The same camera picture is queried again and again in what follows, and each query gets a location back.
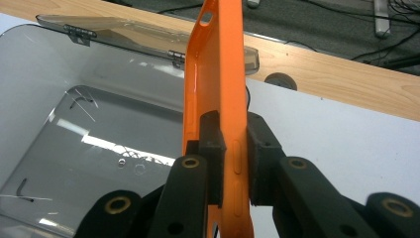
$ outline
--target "orange plastic part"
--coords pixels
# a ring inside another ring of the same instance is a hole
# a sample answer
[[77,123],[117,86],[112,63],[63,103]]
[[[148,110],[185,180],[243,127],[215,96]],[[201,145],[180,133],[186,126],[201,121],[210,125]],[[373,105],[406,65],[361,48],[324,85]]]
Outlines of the orange plastic part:
[[183,148],[198,140],[200,116],[220,114],[226,144],[223,205],[209,206],[207,237],[216,223],[223,238],[251,238],[247,106],[241,0],[206,0],[185,60]]

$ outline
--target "metal bracket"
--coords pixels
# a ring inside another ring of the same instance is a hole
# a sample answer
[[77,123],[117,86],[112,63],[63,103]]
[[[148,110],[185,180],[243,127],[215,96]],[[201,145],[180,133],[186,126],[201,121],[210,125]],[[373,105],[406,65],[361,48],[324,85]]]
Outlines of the metal bracket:
[[90,47],[90,39],[97,38],[97,34],[94,31],[70,26],[67,24],[65,24],[63,28],[71,38],[71,41],[76,44]]
[[167,55],[172,58],[172,65],[175,68],[184,69],[185,64],[185,54],[175,51],[168,51]]

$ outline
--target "gray floor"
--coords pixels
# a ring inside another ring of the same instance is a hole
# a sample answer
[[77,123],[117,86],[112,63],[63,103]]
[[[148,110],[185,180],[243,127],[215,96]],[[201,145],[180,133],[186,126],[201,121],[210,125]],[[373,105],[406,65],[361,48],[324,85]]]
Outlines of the gray floor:
[[[371,0],[314,0],[332,8],[364,14],[373,14]],[[202,0],[126,0],[133,7],[151,12],[202,3]],[[167,15],[196,19],[199,8],[177,10]],[[416,32],[420,25],[391,23],[390,36],[381,40],[374,34],[374,19],[355,17],[332,12],[300,0],[262,0],[258,9],[247,7],[243,2],[244,31],[285,42],[297,41],[334,56],[351,59],[397,44]],[[420,21],[419,14],[406,15]],[[420,54],[420,34],[389,54],[387,52],[360,58],[378,64],[384,60]],[[404,68],[403,71],[420,75],[420,66]]]

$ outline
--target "wooden surface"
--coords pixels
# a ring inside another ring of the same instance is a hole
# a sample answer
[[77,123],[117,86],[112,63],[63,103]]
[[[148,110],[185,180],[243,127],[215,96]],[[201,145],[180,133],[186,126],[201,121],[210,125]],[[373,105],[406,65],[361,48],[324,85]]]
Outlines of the wooden surface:
[[[39,14],[120,17],[188,33],[193,27],[191,22],[99,0],[0,0],[0,13],[31,21]],[[418,76],[251,36],[245,36],[245,45],[260,51],[261,68],[253,79],[287,73],[301,92],[420,121]]]

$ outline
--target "screw hole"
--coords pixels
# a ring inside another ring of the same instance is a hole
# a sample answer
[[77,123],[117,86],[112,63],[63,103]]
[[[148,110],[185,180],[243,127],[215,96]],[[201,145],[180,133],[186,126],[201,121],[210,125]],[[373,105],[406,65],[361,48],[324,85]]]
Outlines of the screw hole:
[[117,196],[109,200],[105,205],[105,211],[111,215],[121,213],[131,206],[131,200],[127,196]]
[[171,235],[179,235],[183,231],[183,225],[179,222],[172,222],[167,226],[167,232]]
[[341,230],[341,232],[343,232],[343,234],[345,234],[347,236],[350,236],[350,237],[357,237],[358,236],[358,232],[356,231],[356,229],[353,228],[350,225],[341,225],[340,230]]
[[211,19],[213,18],[213,14],[211,12],[205,12],[200,19],[200,25],[205,27],[208,26]]

